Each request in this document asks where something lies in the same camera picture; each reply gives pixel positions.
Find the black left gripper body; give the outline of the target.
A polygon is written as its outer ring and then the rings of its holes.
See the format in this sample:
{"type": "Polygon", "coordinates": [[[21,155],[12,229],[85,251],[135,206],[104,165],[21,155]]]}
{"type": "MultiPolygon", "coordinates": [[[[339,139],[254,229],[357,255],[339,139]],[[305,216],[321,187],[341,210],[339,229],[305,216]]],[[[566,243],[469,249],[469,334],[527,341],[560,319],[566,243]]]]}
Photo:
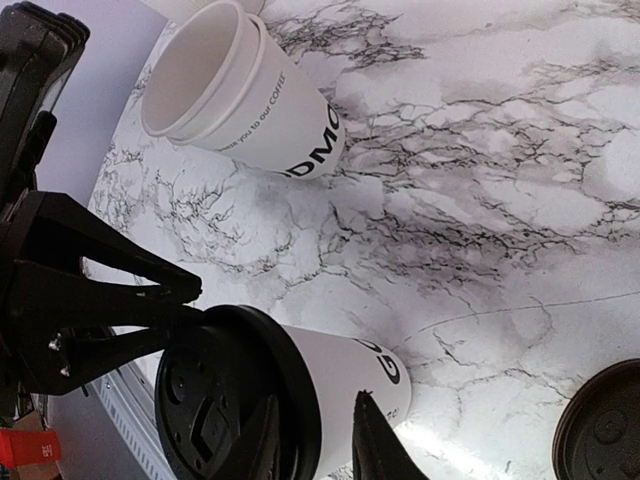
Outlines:
{"type": "Polygon", "coordinates": [[[89,37],[86,26],[30,2],[1,12],[1,412],[14,414],[19,390],[64,395],[81,386],[68,378],[71,361],[89,343],[89,329],[57,329],[25,320],[10,308],[24,262],[37,279],[45,269],[77,273],[79,259],[63,252],[62,229],[39,213],[49,195],[35,190],[35,168],[57,124],[52,112],[89,37]]]}

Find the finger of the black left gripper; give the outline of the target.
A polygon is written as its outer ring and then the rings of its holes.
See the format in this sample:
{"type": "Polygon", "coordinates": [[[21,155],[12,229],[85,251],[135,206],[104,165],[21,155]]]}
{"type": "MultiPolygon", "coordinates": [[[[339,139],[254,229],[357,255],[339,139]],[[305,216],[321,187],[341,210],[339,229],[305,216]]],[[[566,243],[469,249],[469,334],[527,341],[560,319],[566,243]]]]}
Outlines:
{"type": "Polygon", "coordinates": [[[203,325],[203,311],[171,304],[73,312],[48,335],[47,392],[64,395],[139,357],[168,347],[180,331],[203,325]],[[87,338],[84,329],[134,326],[134,332],[87,338]]]}
{"type": "Polygon", "coordinates": [[[184,304],[197,299],[197,275],[145,250],[85,209],[69,195],[32,191],[14,217],[26,237],[18,257],[65,273],[78,274],[83,258],[154,282],[152,295],[184,304]]]}

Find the black plastic cup lid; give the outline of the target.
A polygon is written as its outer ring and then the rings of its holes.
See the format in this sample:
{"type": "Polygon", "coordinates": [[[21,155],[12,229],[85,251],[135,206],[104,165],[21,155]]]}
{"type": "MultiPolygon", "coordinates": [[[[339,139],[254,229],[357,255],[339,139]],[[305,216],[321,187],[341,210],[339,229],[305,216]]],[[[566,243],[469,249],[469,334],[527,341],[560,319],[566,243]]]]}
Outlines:
{"type": "Polygon", "coordinates": [[[284,328],[248,306],[205,311],[205,323],[164,351],[155,385],[160,443],[179,479],[220,471],[261,400],[276,395],[295,443],[295,472],[320,443],[319,407],[304,360],[284,328]]]}

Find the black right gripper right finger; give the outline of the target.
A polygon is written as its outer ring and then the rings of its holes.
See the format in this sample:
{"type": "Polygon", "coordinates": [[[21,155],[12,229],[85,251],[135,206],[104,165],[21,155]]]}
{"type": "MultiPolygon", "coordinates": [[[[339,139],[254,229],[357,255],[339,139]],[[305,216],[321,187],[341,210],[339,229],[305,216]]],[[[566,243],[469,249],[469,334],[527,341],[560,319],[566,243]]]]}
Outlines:
{"type": "Polygon", "coordinates": [[[355,401],[352,463],[358,480],[428,480],[367,391],[359,391],[355,401]]]}

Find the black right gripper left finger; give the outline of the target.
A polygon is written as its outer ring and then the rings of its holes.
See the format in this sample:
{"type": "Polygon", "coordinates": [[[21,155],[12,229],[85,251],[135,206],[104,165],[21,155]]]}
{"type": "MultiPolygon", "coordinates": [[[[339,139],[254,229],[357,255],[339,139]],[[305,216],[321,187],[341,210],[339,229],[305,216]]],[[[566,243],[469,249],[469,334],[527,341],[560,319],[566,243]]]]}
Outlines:
{"type": "Polygon", "coordinates": [[[282,419],[277,396],[268,396],[260,438],[260,479],[291,479],[295,472],[295,443],[282,419]]]}

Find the white paper coffee cup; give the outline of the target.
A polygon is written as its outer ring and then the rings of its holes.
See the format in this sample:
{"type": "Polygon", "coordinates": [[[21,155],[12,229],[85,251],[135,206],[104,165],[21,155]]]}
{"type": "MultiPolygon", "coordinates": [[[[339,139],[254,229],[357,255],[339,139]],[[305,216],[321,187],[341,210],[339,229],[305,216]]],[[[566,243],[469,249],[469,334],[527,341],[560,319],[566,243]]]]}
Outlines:
{"type": "Polygon", "coordinates": [[[357,394],[366,391],[391,427],[409,411],[412,387],[407,369],[389,349],[367,340],[284,328],[301,354],[319,407],[320,443],[298,479],[321,479],[351,459],[357,394]]]}

